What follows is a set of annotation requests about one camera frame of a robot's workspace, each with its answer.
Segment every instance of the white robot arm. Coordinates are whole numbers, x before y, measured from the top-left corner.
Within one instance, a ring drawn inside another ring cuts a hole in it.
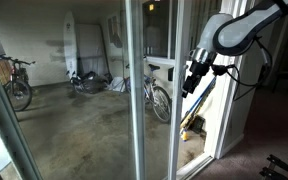
[[[216,14],[207,22],[201,40],[192,55],[192,65],[183,85],[183,97],[193,93],[202,76],[213,65],[217,53],[238,56],[245,53],[257,33],[288,14],[288,0],[263,0],[235,19],[229,14]]]

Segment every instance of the concrete floor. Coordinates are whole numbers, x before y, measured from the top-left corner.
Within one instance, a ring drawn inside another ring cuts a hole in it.
[[[129,94],[78,94],[68,83],[34,88],[18,120],[43,179],[135,179]],[[170,125],[145,114],[147,179],[167,175]],[[183,143],[178,168],[203,152],[198,135]]]

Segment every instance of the surfboard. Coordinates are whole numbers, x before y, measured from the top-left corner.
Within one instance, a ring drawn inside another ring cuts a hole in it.
[[[70,79],[77,76],[77,45],[73,13],[67,12],[64,20],[64,55],[66,74]]]

